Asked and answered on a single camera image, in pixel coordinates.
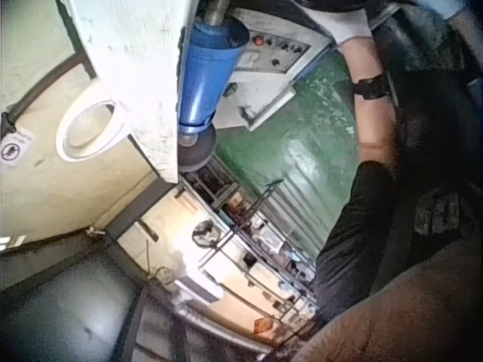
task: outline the green painted floor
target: green painted floor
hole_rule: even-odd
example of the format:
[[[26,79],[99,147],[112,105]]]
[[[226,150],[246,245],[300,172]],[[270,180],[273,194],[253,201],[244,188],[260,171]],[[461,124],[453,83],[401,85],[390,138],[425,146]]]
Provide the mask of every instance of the green painted floor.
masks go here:
[[[261,191],[284,179],[282,192],[318,236],[318,247],[298,238],[312,256],[348,200],[357,165],[355,120],[333,87],[347,78],[343,58],[333,54],[254,132],[244,127],[218,132],[217,154],[243,184]]]

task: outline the wire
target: wire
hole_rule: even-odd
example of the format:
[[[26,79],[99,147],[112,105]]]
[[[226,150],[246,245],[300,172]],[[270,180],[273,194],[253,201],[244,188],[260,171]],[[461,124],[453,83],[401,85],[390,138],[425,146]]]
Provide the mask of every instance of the wire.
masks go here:
[[[49,88],[53,83],[60,79],[69,70],[73,69],[79,64],[86,64],[89,62],[88,56],[84,50],[78,51],[65,59],[61,64],[53,68],[42,79],[30,88],[20,100],[14,104],[10,112],[2,113],[2,128],[1,138],[3,140],[7,133],[14,133],[15,123],[18,118],[30,107],[30,105]]]

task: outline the hand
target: hand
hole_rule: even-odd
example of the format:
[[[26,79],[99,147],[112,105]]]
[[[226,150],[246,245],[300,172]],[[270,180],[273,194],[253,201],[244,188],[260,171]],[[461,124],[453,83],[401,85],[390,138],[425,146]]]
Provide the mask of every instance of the hand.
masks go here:
[[[334,37],[337,44],[352,38],[372,38],[368,16],[365,10],[346,13],[325,13],[308,8],[300,8],[323,29]]]
[[[445,20],[451,19],[466,7],[466,0],[416,0],[416,3],[433,9]]]

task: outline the red button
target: red button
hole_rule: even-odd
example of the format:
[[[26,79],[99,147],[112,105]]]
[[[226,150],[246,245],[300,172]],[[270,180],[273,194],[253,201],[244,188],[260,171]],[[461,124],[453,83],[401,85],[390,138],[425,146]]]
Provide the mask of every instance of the red button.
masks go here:
[[[263,40],[263,36],[257,35],[254,38],[254,43],[255,43],[256,46],[261,47],[263,45],[263,43],[265,43],[265,41]]]

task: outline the black sleeve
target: black sleeve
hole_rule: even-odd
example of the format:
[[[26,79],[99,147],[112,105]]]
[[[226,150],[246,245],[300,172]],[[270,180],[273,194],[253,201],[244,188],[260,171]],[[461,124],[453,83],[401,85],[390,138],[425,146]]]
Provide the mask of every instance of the black sleeve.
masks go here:
[[[360,164],[349,202],[316,261],[315,297],[328,322],[371,291],[395,208],[395,181],[377,162]]]

